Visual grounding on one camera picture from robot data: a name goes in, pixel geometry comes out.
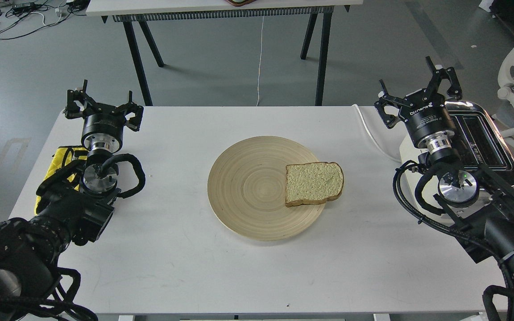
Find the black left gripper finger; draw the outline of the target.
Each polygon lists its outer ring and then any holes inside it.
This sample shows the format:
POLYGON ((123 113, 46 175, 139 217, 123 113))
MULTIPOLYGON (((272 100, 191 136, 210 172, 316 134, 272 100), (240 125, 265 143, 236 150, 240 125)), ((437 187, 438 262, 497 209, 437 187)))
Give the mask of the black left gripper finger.
POLYGON ((87 118, 101 112, 98 102, 87 94, 87 85, 88 80, 84 80, 79 89, 67 90, 64 108, 66 119, 87 118))
POLYGON ((143 113, 144 107, 134 102, 132 91, 128 92, 127 102, 115 107, 113 110, 113 116, 118 118, 118 120, 122 120, 123 125, 133 132, 140 130, 143 113))

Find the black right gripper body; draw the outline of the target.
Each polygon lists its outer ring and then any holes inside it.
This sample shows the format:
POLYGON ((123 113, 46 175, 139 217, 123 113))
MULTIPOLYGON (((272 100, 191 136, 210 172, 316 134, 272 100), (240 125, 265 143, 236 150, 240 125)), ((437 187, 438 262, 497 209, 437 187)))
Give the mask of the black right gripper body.
POLYGON ((412 144, 416 148, 427 147, 427 137, 445 133, 453 138, 456 127, 445 107, 445 96, 434 93, 424 100, 424 90, 418 90, 406 98, 407 106, 401 107, 398 116, 404 122, 412 144))

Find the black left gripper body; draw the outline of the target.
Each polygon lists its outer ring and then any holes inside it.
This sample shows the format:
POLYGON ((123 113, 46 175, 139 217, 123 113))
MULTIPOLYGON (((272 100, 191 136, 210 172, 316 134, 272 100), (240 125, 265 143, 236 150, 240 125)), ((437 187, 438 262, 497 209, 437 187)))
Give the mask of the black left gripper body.
POLYGON ((98 104, 94 108, 86 107, 82 112, 84 120, 82 139, 86 140, 97 134, 106 134, 116 140, 121 140, 128 113, 127 108, 123 106, 98 104))

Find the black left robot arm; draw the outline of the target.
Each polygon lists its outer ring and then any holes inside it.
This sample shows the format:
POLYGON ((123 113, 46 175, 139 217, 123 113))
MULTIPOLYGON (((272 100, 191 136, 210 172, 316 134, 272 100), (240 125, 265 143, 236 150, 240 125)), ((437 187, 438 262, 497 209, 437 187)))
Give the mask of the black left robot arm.
POLYGON ((37 188, 39 202, 29 220, 0 222, 0 321, 31 314, 67 321, 96 321, 90 309, 74 303, 81 276, 60 267, 70 244, 95 242, 114 213, 114 201, 143 190, 145 173, 132 154, 121 154, 123 129, 138 132, 144 108, 128 101, 120 106, 98 103, 87 94, 87 82, 67 92, 64 114, 83 119, 81 137, 86 159, 73 157, 37 188))

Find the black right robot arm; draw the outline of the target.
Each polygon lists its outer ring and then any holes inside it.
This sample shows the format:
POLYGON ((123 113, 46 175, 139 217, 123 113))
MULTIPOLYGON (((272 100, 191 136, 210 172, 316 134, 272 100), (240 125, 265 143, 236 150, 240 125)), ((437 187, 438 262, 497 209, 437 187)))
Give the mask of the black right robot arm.
POLYGON ((482 295, 490 321, 501 319, 495 295, 514 321, 514 159, 491 116, 465 101, 453 67, 426 63, 431 79, 404 97, 382 91, 374 103, 387 128, 406 127, 420 151, 396 169, 394 197, 418 223, 455 238, 475 263, 494 258, 504 286, 482 295))

